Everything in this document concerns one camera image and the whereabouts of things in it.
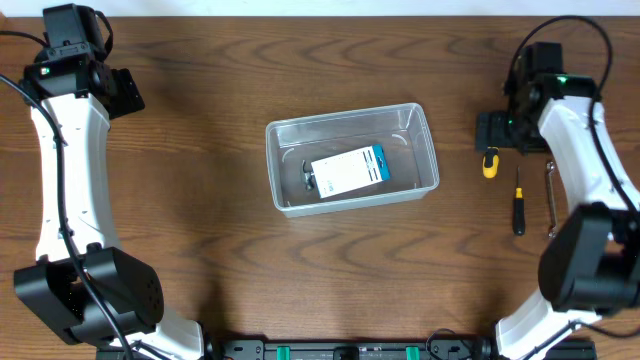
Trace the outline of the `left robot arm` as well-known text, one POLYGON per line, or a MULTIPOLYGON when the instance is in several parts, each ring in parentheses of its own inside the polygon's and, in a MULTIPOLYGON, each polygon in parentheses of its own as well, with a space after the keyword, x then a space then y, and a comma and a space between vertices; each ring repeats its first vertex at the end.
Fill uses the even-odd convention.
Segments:
POLYGON ((113 223, 106 140, 114 118, 143 101, 108 48, 62 40, 43 49, 16 88, 31 108, 42 172, 35 264, 14 274, 18 298, 69 345, 101 359, 204 359, 201 325, 168 308, 155 270, 127 254, 113 223))

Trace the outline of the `small claw hammer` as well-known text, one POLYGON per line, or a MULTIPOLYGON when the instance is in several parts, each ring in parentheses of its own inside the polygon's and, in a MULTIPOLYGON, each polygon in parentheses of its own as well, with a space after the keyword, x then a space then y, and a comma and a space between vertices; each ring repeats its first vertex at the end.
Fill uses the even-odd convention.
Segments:
POLYGON ((301 179, 304 183, 305 190, 311 192, 315 189, 314 172, 306 169, 306 161, 302 160, 301 163, 301 179))

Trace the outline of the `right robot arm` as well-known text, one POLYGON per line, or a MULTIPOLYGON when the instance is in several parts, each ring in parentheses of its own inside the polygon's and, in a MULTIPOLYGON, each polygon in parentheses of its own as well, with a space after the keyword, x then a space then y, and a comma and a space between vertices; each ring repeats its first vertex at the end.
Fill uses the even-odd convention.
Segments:
POLYGON ((550 68, 510 72, 503 134, 512 147, 529 139, 554 157, 569 216, 555 227, 538 266, 538 287, 474 359, 567 359, 575 331, 639 305, 639 192, 608 135, 600 86, 550 68))

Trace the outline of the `blue white cardboard box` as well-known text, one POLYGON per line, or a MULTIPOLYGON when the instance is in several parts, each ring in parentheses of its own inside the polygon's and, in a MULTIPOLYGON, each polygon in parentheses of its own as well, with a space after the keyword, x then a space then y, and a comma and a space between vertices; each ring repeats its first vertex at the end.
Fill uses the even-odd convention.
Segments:
POLYGON ((321 199, 391 179, 385 153, 380 144, 313 161, 311 172, 321 199))

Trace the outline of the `stubby yellow black screwdriver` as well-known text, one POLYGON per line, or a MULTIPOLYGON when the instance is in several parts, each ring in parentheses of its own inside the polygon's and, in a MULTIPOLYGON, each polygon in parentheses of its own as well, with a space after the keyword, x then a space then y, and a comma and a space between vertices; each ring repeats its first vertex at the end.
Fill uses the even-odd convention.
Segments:
POLYGON ((499 168, 499 149, 497 147, 488 147, 484 152, 482 161, 482 173, 487 179, 493 179, 497 176, 499 168))

